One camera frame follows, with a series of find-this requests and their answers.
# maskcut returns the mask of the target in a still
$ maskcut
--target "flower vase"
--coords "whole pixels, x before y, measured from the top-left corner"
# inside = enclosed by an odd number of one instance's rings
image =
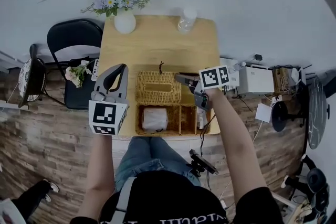
[[[131,10],[118,10],[117,15],[114,17],[114,27],[122,34],[131,33],[136,26],[135,16]]]

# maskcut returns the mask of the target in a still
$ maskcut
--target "wicker storage box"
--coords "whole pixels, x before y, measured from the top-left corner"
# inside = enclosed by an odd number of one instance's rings
[[[181,98],[182,86],[174,78],[175,73],[156,71],[141,71],[137,76],[135,100],[137,115],[135,131],[139,135],[176,136],[196,135],[202,130],[197,128],[196,106],[183,103]],[[145,108],[166,108],[168,115],[167,130],[148,132],[142,128],[143,110]]]

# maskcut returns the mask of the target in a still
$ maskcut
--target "black folding chair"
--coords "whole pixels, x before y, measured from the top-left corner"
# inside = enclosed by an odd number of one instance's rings
[[[100,48],[103,31],[95,23],[86,19],[76,19],[54,25],[48,32],[48,47],[55,63],[66,80],[64,103],[69,109],[87,110],[91,92],[95,82],[91,80],[91,75],[85,73],[85,79],[81,88],[65,78],[65,73],[58,62],[55,53],[64,48],[76,45],[94,46]],[[81,59],[69,61],[69,65],[76,67]],[[92,71],[93,63],[88,68]]]

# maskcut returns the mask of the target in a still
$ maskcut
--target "white tissue roll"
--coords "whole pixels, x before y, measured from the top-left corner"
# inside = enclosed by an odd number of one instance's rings
[[[164,108],[146,108],[143,110],[142,128],[145,131],[167,130],[168,115]]]

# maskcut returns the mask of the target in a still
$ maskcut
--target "black t-shirt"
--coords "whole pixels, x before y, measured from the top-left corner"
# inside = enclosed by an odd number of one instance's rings
[[[112,219],[119,194],[112,195],[101,211],[99,223]],[[94,224],[76,217],[70,224]],[[123,223],[216,224],[228,223],[226,212],[209,190],[194,186],[186,177],[168,171],[142,172],[133,182]],[[236,207],[236,224],[283,224],[279,207],[267,187],[244,195]]]

